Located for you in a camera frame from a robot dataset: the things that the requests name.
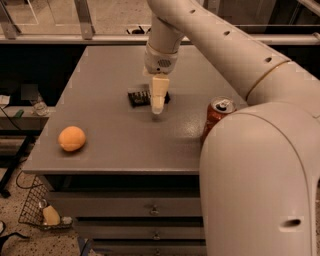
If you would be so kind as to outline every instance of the gray table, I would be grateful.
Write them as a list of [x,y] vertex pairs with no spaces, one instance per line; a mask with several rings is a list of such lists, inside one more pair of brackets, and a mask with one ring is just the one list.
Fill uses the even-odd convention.
[[[214,96],[236,93],[193,46],[183,46],[170,75],[171,101],[154,116],[130,106],[127,92],[148,88],[144,46],[88,47],[24,167],[34,174],[198,172],[206,108]],[[57,143],[69,125],[82,128],[74,154]]]
[[[242,101],[193,46],[182,46],[160,116],[132,108],[127,93],[148,88],[144,46],[90,46],[23,171],[74,219],[80,236],[108,254],[205,254],[199,195],[200,136],[212,97]],[[57,138],[82,128],[85,146],[66,153]]]

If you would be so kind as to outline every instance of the drawer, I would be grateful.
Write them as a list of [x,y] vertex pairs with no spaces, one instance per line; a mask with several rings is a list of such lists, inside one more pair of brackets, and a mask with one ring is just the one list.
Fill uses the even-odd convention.
[[144,218],[74,221],[80,237],[89,239],[204,240],[202,218]]
[[70,217],[202,216],[199,194],[193,191],[49,192],[46,199]]
[[136,242],[136,241],[93,241],[92,249],[102,254],[126,255],[206,255],[203,241],[164,241],[164,242]]

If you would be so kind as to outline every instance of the soda can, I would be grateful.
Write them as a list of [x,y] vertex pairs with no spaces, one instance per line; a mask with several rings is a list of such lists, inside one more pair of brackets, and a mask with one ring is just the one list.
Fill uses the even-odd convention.
[[207,121],[204,125],[201,136],[201,143],[203,144],[211,129],[225,116],[236,111],[236,106],[232,99],[227,97],[213,98],[208,105]]

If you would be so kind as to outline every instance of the speckled floor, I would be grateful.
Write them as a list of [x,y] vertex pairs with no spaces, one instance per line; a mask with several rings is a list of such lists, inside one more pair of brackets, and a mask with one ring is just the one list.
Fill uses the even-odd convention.
[[[53,230],[41,231],[26,224],[18,223],[23,205],[29,190],[20,189],[16,186],[16,178],[20,172],[23,163],[17,168],[6,189],[11,196],[7,199],[0,198],[0,220],[5,222],[6,229],[2,235],[12,232],[19,232],[22,235],[30,237],[23,240],[18,237],[11,237],[5,243],[2,256],[73,256],[80,255],[77,241],[77,233],[72,230]],[[34,176],[21,174],[19,185],[28,187],[32,185]],[[99,254],[91,251],[90,256]]]

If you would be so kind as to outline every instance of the glass railing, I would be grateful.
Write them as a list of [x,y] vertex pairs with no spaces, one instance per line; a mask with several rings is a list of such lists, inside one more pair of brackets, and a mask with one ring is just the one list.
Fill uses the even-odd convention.
[[[319,16],[296,0],[202,2],[209,11],[250,34],[320,32]],[[17,36],[41,35],[45,39],[62,35],[94,40],[99,36],[142,34],[151,26],[146,0],[0,0],[0,3],[9,22],[16,25]],[[0,34],[2,40],[9,39],[2,29]]]

